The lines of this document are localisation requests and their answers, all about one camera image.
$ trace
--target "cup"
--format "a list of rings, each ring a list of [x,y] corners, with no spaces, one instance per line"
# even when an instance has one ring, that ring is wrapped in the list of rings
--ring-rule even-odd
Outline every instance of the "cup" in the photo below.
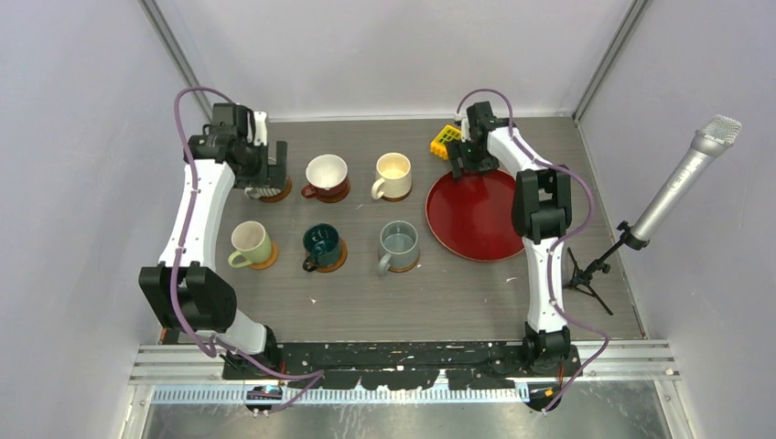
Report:
[[[302,262],[302,269],[306,272],[329,268],[340,261],[340,234],[330,224],[318,224],[307,229],[302,244],[307,251],[307,258]]]
[[[302,187],[302,197],[335,197],[348,186],[348,165],[337,155],[324,154],[312,159],[305,170],[309,185]]]
[[[417,230],[407,221],[391,221],[380,231],[377,273],[408,272],[420,260]]]
[[[241,268],[253,263],[267,262],[272,256],[272,241],[260,222],[245,221],[232,232],[232,246],[236,252],[229,255],[229,265]],[[242,256],[244,261],[236,262]]]
[[[372,198],[399,201],[406,198],[412,189],[410,159],[399,153],[388,153],[377,160]]]

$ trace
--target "microphone grille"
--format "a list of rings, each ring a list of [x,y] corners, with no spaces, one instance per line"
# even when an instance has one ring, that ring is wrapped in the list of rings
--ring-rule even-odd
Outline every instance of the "microphone grille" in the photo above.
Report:
[[[741,122],[719,114],[701,130],[701,134],[721,144],[732,144],[740,132]]]

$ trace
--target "yellow block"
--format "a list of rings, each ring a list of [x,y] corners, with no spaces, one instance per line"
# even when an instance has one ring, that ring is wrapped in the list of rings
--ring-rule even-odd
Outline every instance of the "yellow block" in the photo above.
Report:
[[[460,137],[460,130],[456,126],[445,125],[445,128],[442,128],[442,131],[440,131],[434,140],[431,141],[431,154],[441,157],[444,160],[449,160],[445,145],[451,140],[460,140]]]

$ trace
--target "gray floor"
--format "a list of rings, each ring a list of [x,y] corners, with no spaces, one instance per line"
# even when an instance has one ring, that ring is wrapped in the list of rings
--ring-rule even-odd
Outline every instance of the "gray floor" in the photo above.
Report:
[[[526,258],[493,263],[465,261],[444,249],[426,225],[424,206],[432,184],[449,164],[428,152],[445,121],[275,123],[271,140],[286,140],[294,190],[277,204],[246,199],[232,191],[223,211],[217,244],[218,273],[237,291],[239,307],[270,326],[283,341],[518,339],[528,313]],[[569,118],[518,120],[523,136],[539,154],[576,170],[593,183],[576,127]],[[413,164],[413,192],[399,203],[370,197],[374,164],[386,152],[407,155]],[[305,167],[316,155],[340,155],[349,166],[352,191],[337,204],[304,199]],[[574,225],[587,214],[581,189],[573,187]],[[376,272],[377,236],[389,220],[408,220],[420,233],[421,261],[408,273]],[[277,263],[257,272],[233,269],[230,235],[246,220],[267,228],[280,249]],[[350,256],[335,273],[305,273],[302,235],[319,222],[334,225]],[[570,241],[577,258],[590,262],[611,244],[601,210],[581,236]],[[598,302],[566,291],[566,311],[616,338],[641,338],[619,261],[596,278]],[[574,338],[596,338],[572,327]]]
[[[652,381],[608,381],[574,384],[547,417],[523,404],[485,402],[305,405],[269,418],[253,418],[236,405],[152,406],[144,438],[189,437],[659,439],[671,434]]]

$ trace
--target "brown coaster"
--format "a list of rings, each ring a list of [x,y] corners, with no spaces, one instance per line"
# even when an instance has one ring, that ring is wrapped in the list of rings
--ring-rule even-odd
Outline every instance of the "brown coaster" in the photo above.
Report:
[[[404,194],[403,196],[401,196],[401,197],[399,197],[399,198],[388,198],[388,197],[383,197],[383,199],[384,199],[385,201],[391,201],[392,203],[395,203],[395,202],[397,202],[397,201],[401,201],[401,200],[403,200],[403,199],[405,199],[405,198],[409,197],[411,193],[412,193],[412,187],[410,187],[410,190],[408,190],[406,194]]]
[[[347,197],[348,194],[350,194],[350,179],[349,178],[348,178],[348,182],[345,183],[345,188],[342,189],[342,192],[340,192],[339,194],[331,195],[331,196],[328,196],[328,197],[325,197],[325,196],[322,196],[322,195],[318,195],[317,199],[319,199],[320,201],[323,201],[324,203],[337,203],[337,202],[340,202],[343,199],[345,199],[345,197]]]
[[[380,258],[380,253],[377,253],[377,260],[380,261],[380,259],[381,259]],[[413,268],[415,268],[417,266],[418,262],[420,262],[420,252],[417,253],[417,259],[415,259],[415,261],[409,267],[404,267],[404,268],[393,268],[393,267],[391,267],[391,268],[388,269],[388,271],[389,272],[394,272],[394,273],[406,273],[406,272],[409,272],[410,270],[412,270]]]
[[[336,271],[338,268],[340,268],[342,265],[345,264],[345,260],[348,259],[348,246],[345,245],[345,240],[342,238],[339,238],[339,246],[342,248],[342,254],[339,256],[339,261],[335,263],[334,265],[326,268],[317,268],[316,271],[318,273],[331,273]]]
[[[281,199],[288,197],[288,194],[291,193],[292,186],[293,186],[293,183],[291,183],[291,176],[286,176],[286,188],[283,189],[283,192],[277,195],[273,195],[271,197],[259,197],[259,199],[265,203],[276,203]]]
[[[277,244],[272,241],[272,253],[270,253],[269,259],[262,263],[252,263],[248,266],[254,270],[266,270],[267,268],[271,267],[275,261],[277,261]]]

